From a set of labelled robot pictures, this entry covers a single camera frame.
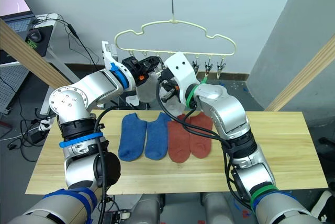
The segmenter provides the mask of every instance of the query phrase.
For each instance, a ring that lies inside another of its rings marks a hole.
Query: robotic arm
[[[91,212],[104,194],[103,177],[107,187],[118,181],[119,160],[107,151],[108,141],[100,131],[104,126],[98,124],[99,119],[91,110],[144,83],[160,59],[149,57],[138,61],[130,57],[118,63],[116,51],[108,42],[103,42],[103,55],[105,69],[61,87],[50,96],[50,107],[58,114],[64,139],[59,145],[65,157],[65,179],[69,189],[46,195],[10,224],[90,223]],[[163,87],[168,89],[164,100],[177,95],[181,103],[190,108],[199,107],[213,120],[224,156],[230,157],[240,200],[251,206],[259,223],[320,223],[296,199],[275,187],[274,176],[255,142],[240,102],[220,85],[199,83],[193,68],[180,52],[168,58],[164,65],[166,69],[159,77]],[[229,168],[225,168],[226,175],[229,175]]]

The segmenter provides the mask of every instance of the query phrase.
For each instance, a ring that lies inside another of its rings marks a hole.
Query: desk
[[[93,111],[97,115],[101,110]],[[104,136],[110,141],[109,151],[117,154],[121,121],[134,111],[116,110],[107,113]],[[136,111],[146,121],[157,119],[159,111]],[[256,141],[274,173],[280,189],[328,187],[316,150],[300,112],[247,112]],[[31,176],[26,194],[47,194],[66,188],[63,153],[58,143],[60,130],[53,124]],[[142,155],[132,162],[121,161],[121,177],[109,194],[188,193],[228,191],[223,174],[223,156],[218,141],[212,140],[208,157],[190,156],[182,164],[173,163],[169,155],[152,161]]]

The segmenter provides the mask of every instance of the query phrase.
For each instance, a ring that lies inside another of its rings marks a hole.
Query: laptop
[[[31,28],[35,16],[25,0],[0,0],[0,18],[23,39]]]

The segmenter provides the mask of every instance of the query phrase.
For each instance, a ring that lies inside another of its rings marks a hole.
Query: blue sock
[[[168,122],[170,117],[165,113],[160,113],[158,119],[147,123],[147,144],[144,151],[147,158],[160,160],[165,157],[168,151]]]
[[[140,120],[136,113],[126,115],[122,120],[119,158],[133,161],[141,156],[146,139],[147,122]]]

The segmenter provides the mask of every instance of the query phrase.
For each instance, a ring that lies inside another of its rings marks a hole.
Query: red sock
[[[178,119],[182,120],[184,117],[185,115],[182,114],[178,116]],[[173,162],[183,163],[191,154],[189,149],[189,132],[176,121],[167,122],[167,128],[169,130],[169,156]]]
[[[191,117],[191,124],[196,126],[201,126],[208,130],[212,129],[213,122],[212,120],[207,117],[203,112],[199,113],[197,116]],[[199,159],[203,159],[207,157],[211,150],[211,139],[201,137],[191,133],[191,137],[189,139],[189,145],[191,148],[191,152],[194,156]]]

